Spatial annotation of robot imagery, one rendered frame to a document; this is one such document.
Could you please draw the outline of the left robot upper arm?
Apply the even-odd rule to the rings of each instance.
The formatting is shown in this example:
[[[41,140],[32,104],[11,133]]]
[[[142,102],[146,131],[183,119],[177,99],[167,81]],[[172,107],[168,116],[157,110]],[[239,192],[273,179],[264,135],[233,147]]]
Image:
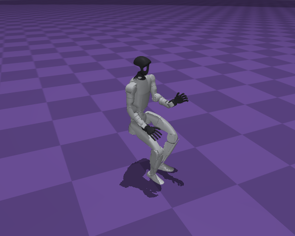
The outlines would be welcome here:
[[[161,98],[161,95],[157,93],[157,87],[156,87],[156,83],[155,83],[155,76],[150,74],[148,75],[151,78],[151,95],[152,95],[152,100],[154,102],[159,101],[159,99]]]

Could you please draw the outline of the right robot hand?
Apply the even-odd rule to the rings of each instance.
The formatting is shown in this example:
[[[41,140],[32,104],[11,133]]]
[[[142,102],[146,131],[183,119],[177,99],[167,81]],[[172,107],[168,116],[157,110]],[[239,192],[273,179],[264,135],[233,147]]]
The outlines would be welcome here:
[[[143,128],[142,128],[143,129]],[[158,130],[161,130],[160,128],[158,127],[150,127],[148,124],[146,124],[145,128],[143,129],[145,132],[147,132],[148,135],[150,135],[152,138],[153,136],[158,139],[154,134],[156,134],[159,138],[161,138],[157,133],[159,133],[160,135],[162,135],[159,131],[157,131],[156,129]],[[156,132],[157,133],[156,133]],[[153,136],[152,136],[153,135]],[[154,138],[153,138],[154,139]],[[155,139],[154,139],[155,140]],[[156,141],[156,140],[155,140]]]

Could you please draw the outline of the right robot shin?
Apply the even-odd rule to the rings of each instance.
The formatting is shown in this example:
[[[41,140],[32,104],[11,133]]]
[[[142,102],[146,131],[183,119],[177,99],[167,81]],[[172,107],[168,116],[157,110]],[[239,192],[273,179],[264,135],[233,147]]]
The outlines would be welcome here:
[[[153,177],[153,174],[155,175],[161,162],[163,159],[163,155],[158,157],[158,152],[155,150],[151,150],[151,155],[150,155],[150,175]]]

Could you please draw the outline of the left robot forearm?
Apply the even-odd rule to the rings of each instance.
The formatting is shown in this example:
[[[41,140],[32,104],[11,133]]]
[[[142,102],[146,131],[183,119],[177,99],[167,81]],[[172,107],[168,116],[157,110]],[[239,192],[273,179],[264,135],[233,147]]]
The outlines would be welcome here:
[[[174,106],[173,102],[168,103],[169,101],[166,100],[164,97],[161,96],[161,98],[159,99],[159,104],[163,105],[167,108],[171,108]]]

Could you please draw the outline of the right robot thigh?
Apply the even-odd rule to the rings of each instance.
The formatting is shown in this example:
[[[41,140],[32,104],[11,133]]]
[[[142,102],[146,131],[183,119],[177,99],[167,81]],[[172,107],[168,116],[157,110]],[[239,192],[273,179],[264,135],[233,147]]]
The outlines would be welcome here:
[[[138,126],[138,123],[131,121],[129,124],[129,133],[132,135],[137,135],[137,137],[146,143],[151,149],[158,152],[158,157],[163,154],[163,148],[155,141],[150,135],[147,134],[141,127]]]

